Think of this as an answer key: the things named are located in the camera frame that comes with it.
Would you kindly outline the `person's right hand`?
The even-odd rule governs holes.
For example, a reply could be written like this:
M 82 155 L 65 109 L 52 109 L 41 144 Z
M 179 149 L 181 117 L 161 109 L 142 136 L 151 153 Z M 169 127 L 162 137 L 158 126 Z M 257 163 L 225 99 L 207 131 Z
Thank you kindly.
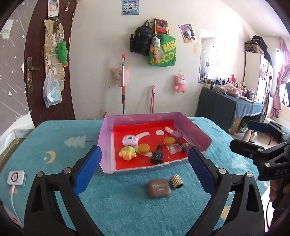
M 279 189 L 282 185 L 283 179 L 277 179 L 277 180 L 271 180 L 270 181 L 270 193 L 269 193 L 269 199 L 271 202 L 273 202 L 278 195 Z

